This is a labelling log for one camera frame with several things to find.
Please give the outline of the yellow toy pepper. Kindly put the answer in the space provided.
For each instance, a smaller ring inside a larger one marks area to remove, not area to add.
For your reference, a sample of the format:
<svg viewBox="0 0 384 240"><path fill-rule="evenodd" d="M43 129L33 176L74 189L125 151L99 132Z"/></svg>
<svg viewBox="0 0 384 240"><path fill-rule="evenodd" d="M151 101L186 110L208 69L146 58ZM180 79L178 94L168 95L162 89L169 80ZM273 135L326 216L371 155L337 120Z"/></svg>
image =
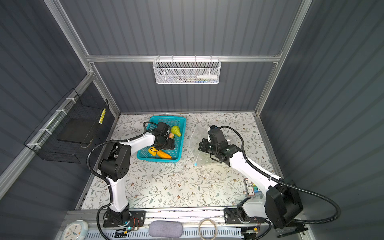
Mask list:
<svg viewBox="0 0 384 240"><path fill-rule="evenodd" d="M156 156L157 156L157 152L158 152L158 150L157 150L155 147L151 147L151 148L148 149L148 152L149 152L152 156L156 157Z"/></svg>

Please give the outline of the clear zip top bag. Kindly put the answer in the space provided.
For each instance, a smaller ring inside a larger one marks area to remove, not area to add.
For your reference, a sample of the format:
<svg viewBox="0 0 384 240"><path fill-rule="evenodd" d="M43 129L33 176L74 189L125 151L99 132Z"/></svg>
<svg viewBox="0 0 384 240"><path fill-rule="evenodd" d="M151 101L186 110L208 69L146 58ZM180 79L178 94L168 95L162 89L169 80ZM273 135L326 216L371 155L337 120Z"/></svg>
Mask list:
<svg viewBox="0 0 384 240"><path fill-rule="evenodd" d="M208 129L197 125L190 139L190 148L195 158L195 166L213 163L224 163L230 166L227 155L229 143L222 130L215 125Z"/></svg>

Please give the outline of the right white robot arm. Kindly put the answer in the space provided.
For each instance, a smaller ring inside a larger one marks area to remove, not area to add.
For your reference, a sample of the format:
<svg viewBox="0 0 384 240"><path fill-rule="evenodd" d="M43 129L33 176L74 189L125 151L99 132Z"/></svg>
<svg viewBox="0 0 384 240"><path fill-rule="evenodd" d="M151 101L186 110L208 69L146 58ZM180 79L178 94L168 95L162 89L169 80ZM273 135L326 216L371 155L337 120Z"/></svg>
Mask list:
<svg viewBox="0 0 384 240"><path fill-rule="evenodd" d="M241 146L230 145L222 129L233 131L241 140ZM342 213L340 206L332 199L319 193L296 186L293 180L283 179L262 168L247 157L243 137L232 127L212 125L208 130L208 138L203 138L198 150L210 155L218 163L237 170L250 179L265 198L264 210L266 217L277 228L284 228L290 223L319 225L337 220ZM295 217L304 209L300 192L321 199L335 208L330 217L318 220L299 220Z"/></svg>

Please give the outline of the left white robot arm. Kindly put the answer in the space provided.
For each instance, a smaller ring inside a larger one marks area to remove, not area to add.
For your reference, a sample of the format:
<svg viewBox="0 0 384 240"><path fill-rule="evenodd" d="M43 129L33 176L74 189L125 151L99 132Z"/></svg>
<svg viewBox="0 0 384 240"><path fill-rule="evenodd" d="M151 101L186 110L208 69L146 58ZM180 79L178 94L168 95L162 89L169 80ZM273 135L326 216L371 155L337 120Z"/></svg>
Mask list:
<svg viewBox="0 0 384 240"><path fill-rule="evenodd" d="M92 175L103 180L107 184L110 195L110 202L101 207L107 209L108 221L118 226L126 226L130 223L131 217L129 203L125 196L125 180L131 162L131 155L146 147L154 147L155 150L172 150L175 147L174 140L169 137L171 130L166 123L148 122L156 126L136 137L124 140L109 140L96 145L88 154L86 164ZM98 173L91 166L90 158L97 148L105 146L106 154L99 162Z"/></svg>

